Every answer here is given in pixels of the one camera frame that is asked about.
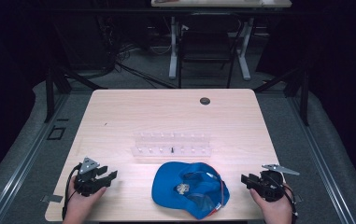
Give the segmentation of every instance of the blue cap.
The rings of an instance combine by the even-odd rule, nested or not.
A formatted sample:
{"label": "blue cap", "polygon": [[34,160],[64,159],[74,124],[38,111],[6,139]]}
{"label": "blue cap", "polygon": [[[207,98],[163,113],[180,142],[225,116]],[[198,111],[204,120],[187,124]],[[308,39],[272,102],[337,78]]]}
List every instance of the blue cap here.
{"label": "blue cap", "polygon": [[157,171],[151,197],[160,206],[184,209],[202,219],[225,206],[230,193],[218,172],[206,163],[170,161]]}

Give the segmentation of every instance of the table leg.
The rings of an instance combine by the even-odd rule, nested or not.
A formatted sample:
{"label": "table leg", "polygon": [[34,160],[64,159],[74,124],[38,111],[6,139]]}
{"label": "table leg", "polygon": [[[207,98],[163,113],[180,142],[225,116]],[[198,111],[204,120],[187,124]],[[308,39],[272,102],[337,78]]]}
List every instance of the table leg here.
{"label": "table leg", "polygon": [[171,63],[169,64],[169,78],[175,79],[177,77],[177,30],[175,24],[175,17],[171,18]]}
{"label": "table leg", "polygon": [[241,49],[237,51],[239,65],[241,66],[241,72],[244,80],[250,80],[250,73],[248,69],[247,60],[245,59],[245,53],[248,48],[252,27],[253,27],[253,18],[250,18],[249,21],[245,22],[244,30],[242,32],[244,36],[244,41],[242,41]]}

